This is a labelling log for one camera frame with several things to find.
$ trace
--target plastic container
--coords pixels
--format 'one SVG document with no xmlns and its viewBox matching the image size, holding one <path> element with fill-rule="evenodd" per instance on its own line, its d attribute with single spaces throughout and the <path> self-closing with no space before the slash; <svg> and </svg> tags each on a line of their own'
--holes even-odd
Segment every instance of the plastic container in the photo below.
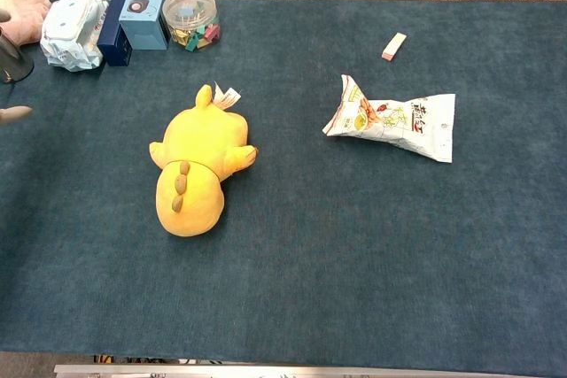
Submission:
<svg viewBox="0 0 567 378">
<path fill-rule="evenodd" d="M 166 0 L 162 11 L 171 37 L 186 50 L 199 50 L 221 38 L 214 0 Z"/>
</svg>

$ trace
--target small box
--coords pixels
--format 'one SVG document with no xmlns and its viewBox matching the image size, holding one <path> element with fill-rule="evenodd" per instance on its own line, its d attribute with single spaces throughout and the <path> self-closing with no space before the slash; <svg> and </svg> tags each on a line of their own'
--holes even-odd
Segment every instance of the small box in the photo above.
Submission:
<svg viewBox="0 0 567 378">
<path fill-rule="evenodd" d="M 161 12 L 164 0 L 125 0 L 120 25 L 132 49 L 165 50 L 169 32 Z"/>
<path fill-rule="evenodd" d="M 124 1 L 111 0 L 98 36 L 97 47 L 109 66 L 127 66 L 132 55 L 132 46 L 119 22 Z"/>
</svg>

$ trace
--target yellow plush toy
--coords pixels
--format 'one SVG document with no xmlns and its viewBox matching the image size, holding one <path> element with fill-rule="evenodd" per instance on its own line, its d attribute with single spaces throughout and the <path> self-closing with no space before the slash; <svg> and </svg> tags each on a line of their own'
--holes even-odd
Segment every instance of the yellow plush toy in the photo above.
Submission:
<svg viewBox="0 0 567 378">
<path fill-rule="evenodd" d="M 205 85 L 195 107 L 171 120 L 163 142 L 150 143 L 151 159 L 162 169 L 156 210 L 168 232 L 194 236 L 216 224 L 224 207 L 221 182 L 256 159 L 258 149 L 246 145 L 247 136 L 244 117 L 213 104 Z"/>
</svg>

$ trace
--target snack bag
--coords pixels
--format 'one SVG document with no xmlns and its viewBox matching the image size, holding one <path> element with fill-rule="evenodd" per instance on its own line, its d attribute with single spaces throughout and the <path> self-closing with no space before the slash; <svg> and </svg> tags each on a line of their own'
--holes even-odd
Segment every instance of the snack bag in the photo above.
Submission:
<svg viewBox="0 0 567 378">
<path fill-rule="evenodd" d="M 350 75 L 342 79 L 341 103 L 324 134 L 388 142 L 440 162 L 453 161 L 454 94 L 369 101 Z"/>
</svg>

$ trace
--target blue felt surface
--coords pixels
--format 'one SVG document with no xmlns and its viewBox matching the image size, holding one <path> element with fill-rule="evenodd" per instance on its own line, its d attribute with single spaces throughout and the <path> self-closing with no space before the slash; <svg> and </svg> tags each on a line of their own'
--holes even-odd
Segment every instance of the blue felt surface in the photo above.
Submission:
<svg viewBox="0 0 567 378">
<path fill-rule="evenodd" d="M 567 375 L 567 3 L 220 0 L 221 41 L 34 72 L 0 127 L 0 350 Z M 379 56 L 400 31 L 393 62 Z M 454 163 L 327 138 L 456 93 Z M 166 234 L 148 143 L 218 81 L 257 163 Z"/>
</svg>

